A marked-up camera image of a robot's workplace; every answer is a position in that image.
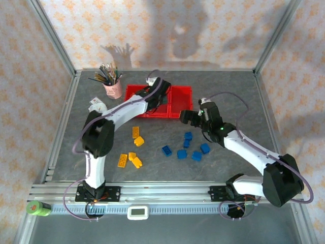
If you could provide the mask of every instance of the pink cup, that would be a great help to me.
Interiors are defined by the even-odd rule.
[[[122,96],[122,86],[120,80],[115,85],[104,85],[106,94],[111,99],[118,99]]]

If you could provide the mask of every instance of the wall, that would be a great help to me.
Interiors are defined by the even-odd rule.
[[[289,0],[41,0],[76,69],[252,69]]]
[[[70,75],[26,0],[0,1],[0,243],[44,168]]]
[[[324,26],[324,4],[302,1],[262,70],[281,151],[297,159],[314,190],[308,211],[319,243],[325,243]]]

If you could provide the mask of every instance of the gray table surface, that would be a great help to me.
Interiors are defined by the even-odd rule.
[[[124,91],[127,84],[145,84],[148,73],[149,71],[124,72]],[[108,108],[123,102],[124,94],[120,99],[109,99],[103,86],[87,80],[88,77],[94,77],[94,71],[81,73],[52,180],[78,180],[85,175],[85,157],[72,154],[71,149],[88,116],[89,101],[98,97]],[[240,129],[260,145],[274,150],[252,72],[166,71],[164,79],[172,85],[192,87],[194,110],[199,108],[199,98],[216,92],[229,91],[240,95],[250,106],[250,111],[240,122]],[[213,101],[219,107],[223,120],[230,123],[235,123],[235,118],[245,111],[245,106],[231,95],[221,95]],[[140,127],[140,135],[145,140],[140,147],[134,145],[133,126]],[[187,131],[193,133],[193,140],[187,149],[187,159],[179,160],[177,150],[183,148],[184,133]],[[207,141],[200,129],[184,125],[178,119],[134,118],[115,132],[114,145],[105,162],[106,181],[222,182],[237,173],[259,175],[259,172],[240,156],[216,143],[209,143],[211,152],[203,155],[200,162],[192,160],[192,152],[200,150],[200,145],[205,142]],[[169,145],[173,151],[173,155],[168,158],[161,151],[165,145]],[[117,167],[120,154],[128,154],[130,151],[135,152],[142,160],[143,167],[136,169],[130,161],[125,168]]]

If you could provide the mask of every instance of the gray work surface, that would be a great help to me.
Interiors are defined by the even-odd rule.
[[[98,222],[77,220],[67,215],[37,217],[29,244],[300,244],[289,204],[276,208],[260,204],[241,221],[219,215],[161,215],[147,220],[128,220],[110,215]]]
[[[145,84],[149,71],[126,71],[122,77],[125,93],[127,84]],[[94,77],[94,71],[82,71],[73,100],[68,124],[60,148],[52,180],[78,180],[85,176],[85,156],[74,155],[72,146],[81,132],[88,116],[89,101],[94,97],[101,99],[108,108],[123,102],[123,96],[112,100],[106,96],[103,86],[87,78]],[[252,72],[216,71],[167,71],[164,79],[172,85],[192,87],[193,109],[198,110],[198,99],[214,93],[228,91],[240,95],[250,106],[248,114],[240,121],[243,133],[260,145],[274,150],[266,122],[262,103]],[[220,95],[213,99],[217,104],[223,121],[235,123],[235,119],[246,107],[231,95]],[[140,127],[140,135],[145,143],[136,147],[132,138],[132,127]],[[187,149],[187,158],[177,159],[177,150],[183,149],[184,133],[191,131],[193,140]],[[200,162],[191,159],[193,151],[200,151],[200,145],[207,141],[199,128],[182,124],[178,119],[133,118],[122,125],[114,136],[114,145],[106,157],[106,181],[183,181],[212,180],[222,182],[230,177],[244,173],[258,176],[259,172],[234,152],[222,148],[217,143],[209,143],[210,153],[202,156]],[[173,154],[166,157],[161,148],[168,145]],[[120,154],[135,152],[143,166],[136,169],[128,161],[125,168],[117,167]]]

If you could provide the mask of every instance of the white device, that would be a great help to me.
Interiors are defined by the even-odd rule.
[[[149,218],[148,206],[131,206],[127,209],[129,220],[146,220]]]

